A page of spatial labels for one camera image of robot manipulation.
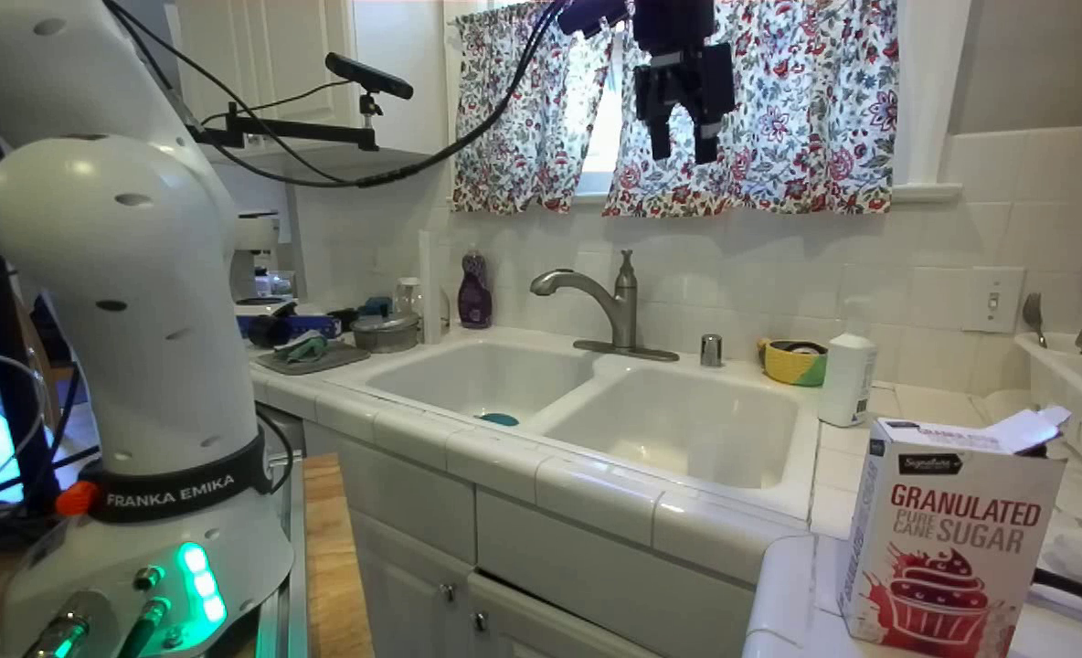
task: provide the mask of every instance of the white sink basin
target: white sink basin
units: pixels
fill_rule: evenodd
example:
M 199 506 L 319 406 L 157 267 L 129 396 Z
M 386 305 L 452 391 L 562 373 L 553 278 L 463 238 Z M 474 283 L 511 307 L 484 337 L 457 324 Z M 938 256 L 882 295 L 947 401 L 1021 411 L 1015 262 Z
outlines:
M 737 379 L 634 368 L 546 435 L 628 463 L 759 490 L 785 476 L 796 401 Z
M 591 375 L 591 359 L 517 344 L 457 344 L 364 385 L 423 406 L 518 423 Z

